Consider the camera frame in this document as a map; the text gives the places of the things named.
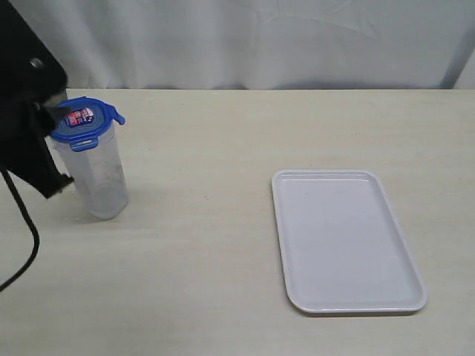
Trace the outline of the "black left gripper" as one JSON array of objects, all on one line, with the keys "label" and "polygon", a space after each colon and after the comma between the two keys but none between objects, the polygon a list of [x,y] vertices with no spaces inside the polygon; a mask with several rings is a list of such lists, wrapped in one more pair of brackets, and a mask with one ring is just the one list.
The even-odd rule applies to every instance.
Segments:
[{"label": "black left gripper", "polygon": [[1,165],[46,199],[73,182],[59,172],[45,141],[71,112],[46,106],[67,83],[53,54],[11,2],[2,1]]}]

